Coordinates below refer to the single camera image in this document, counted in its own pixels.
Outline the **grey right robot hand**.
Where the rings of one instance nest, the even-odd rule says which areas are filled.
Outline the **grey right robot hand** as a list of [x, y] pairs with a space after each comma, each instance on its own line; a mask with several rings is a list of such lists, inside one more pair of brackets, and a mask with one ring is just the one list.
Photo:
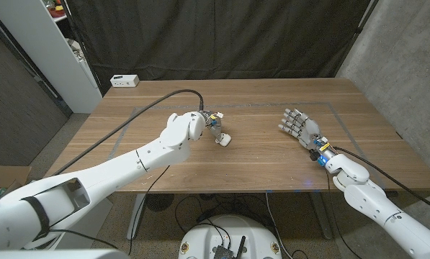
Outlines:
[[285, 109], [283, 116], [278, 128], [296, 138], [307, 150], [314, 149], [315, 141], [322, 137], [318, 124], [297, 109]]

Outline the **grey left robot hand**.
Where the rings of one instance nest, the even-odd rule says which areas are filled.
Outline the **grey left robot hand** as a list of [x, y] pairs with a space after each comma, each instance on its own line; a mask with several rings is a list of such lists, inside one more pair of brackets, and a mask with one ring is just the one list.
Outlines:
[[205, 126], [209, 129], [210, 133], [215, 137], [216, 143], [220, 144], [224, 138], [221, 132], [223, 114], [220, 112], [212, 112], [209, 110], [202, 110], [200, 114], [205, 119]]

